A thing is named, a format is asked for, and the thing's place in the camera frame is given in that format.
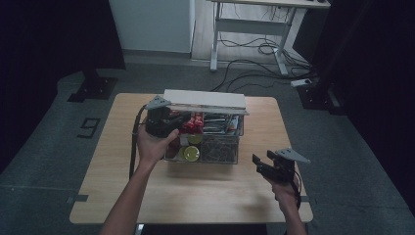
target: wooden table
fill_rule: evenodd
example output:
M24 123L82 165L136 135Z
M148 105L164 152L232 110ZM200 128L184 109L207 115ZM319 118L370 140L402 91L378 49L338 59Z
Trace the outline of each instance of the wooden table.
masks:
M287 41L288 34L290 32L291 25L293 23L294 15L297 8L307 9L328 9L330 3L326 0L324 3L320 3L317 0L209 0L217 3L216 17L214 21L214 37L213 44L211 46L210 54L210 70L217 70L217 36L219 31L225 32L240 32L262 35L277 35L281 36L278 48L274 49L275 59L278 63L281 74L288 75L287 68L281 58L284 50L285 43ZM240 19L223 19L220 17L220 5L223 3L235 3L235 4L251 4L251 5L265 5L265 6L279 6L290 8L290 14L288 19L284 23L275 22L263 22L263 21L248 21Z
M155 94L118 94L115 98L79 195L72 223L103 223L128 181L131 130L138 110ZM245 135L238 164L186 164L160 161L147 186L138 223L283 222L271 186L255 171L252 155L272 164L267 150L290 147L278 104L270 97L246 97ZM302 221L313 214L300 207Z

